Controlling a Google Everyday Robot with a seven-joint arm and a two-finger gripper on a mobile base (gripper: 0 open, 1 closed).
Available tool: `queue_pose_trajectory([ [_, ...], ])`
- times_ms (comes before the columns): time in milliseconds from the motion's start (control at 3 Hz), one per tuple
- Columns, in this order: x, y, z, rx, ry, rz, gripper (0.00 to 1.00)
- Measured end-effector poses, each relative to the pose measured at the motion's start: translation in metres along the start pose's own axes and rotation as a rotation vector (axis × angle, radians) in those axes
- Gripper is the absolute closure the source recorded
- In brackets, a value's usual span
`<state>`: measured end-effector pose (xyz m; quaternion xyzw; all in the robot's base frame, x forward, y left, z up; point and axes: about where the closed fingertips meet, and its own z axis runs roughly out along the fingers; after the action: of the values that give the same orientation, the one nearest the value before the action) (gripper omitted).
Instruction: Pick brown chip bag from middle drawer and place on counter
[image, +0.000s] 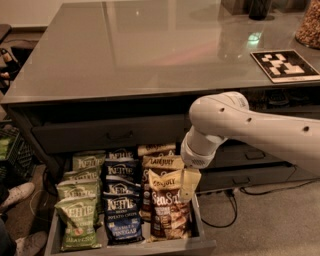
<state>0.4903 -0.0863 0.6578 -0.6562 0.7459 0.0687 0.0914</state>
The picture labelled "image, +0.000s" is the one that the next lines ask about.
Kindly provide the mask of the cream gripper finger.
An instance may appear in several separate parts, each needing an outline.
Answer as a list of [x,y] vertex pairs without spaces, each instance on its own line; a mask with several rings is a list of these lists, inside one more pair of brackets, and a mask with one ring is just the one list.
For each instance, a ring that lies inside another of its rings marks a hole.
[[181,200],[189,202],[200,182],[201,173],[198,169],[184,169],[181,180]]

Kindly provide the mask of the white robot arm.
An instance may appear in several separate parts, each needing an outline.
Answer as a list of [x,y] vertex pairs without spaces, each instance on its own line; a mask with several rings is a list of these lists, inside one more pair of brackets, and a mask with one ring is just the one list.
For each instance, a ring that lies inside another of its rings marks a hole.
[[191,128],[180,155],[189,168],[204,169],[228,139],[249,144],[313,174],[320,174],[320,121],[254,112],[236,91],[206,95],[189,109]]

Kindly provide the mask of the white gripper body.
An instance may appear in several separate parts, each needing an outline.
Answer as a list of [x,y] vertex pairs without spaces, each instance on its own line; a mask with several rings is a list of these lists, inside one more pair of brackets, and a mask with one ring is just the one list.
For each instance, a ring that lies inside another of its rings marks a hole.
[[186,135],[181,144],[180,155],[186,166],[204,169],[214,159],[216,151],[216,136]]

